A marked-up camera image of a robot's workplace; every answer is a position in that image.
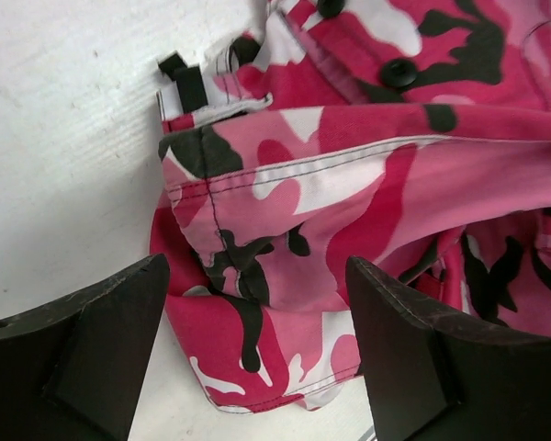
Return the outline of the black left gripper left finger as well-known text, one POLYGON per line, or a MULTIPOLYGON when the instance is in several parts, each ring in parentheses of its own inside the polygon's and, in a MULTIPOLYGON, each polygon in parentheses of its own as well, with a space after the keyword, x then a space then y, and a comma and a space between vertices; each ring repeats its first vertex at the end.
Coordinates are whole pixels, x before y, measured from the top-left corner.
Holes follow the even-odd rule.
POLYGON ((0 319, 0 440, 126 440, 169 283, 164 255, 0 319))

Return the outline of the pink camouflage trousers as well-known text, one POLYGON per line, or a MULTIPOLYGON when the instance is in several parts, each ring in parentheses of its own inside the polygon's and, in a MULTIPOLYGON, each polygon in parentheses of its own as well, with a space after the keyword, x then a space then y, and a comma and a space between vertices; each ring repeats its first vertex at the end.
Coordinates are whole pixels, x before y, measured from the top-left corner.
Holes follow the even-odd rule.
POLYGON ((227 413, 330 402, 359 372, 356 255, 551 337, 551 1, 268 1, 157 95, 150 248, 227 413))

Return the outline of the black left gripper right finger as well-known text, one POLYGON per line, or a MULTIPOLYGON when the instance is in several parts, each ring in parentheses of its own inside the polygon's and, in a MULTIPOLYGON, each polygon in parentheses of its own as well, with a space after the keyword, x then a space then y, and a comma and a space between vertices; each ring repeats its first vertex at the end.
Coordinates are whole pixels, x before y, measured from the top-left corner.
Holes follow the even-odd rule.
POLYGON ((482 321, 359 257, 346 285, 380 440, 551 440, 551 338, 482 321))

